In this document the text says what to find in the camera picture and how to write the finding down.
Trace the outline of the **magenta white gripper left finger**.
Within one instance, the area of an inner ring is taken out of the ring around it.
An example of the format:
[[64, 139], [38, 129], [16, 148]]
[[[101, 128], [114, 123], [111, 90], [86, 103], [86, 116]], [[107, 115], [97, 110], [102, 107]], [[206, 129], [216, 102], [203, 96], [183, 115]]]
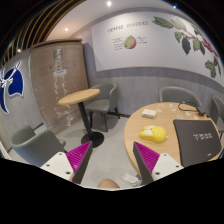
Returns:
[[64, 153], [58, 152], [41, 168], [70, 182], [80, 184], [93, 151], [91, 141]]

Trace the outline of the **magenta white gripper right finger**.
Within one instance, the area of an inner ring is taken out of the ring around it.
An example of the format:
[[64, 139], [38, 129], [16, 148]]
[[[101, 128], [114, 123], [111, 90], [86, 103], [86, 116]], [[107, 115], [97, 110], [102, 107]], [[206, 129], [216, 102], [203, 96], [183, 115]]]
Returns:
[[142, 176], [143, 185], [183, 169], [183, 166], [168, 153], [159, 154], [138, 142], [133, 143], [133, 153]]

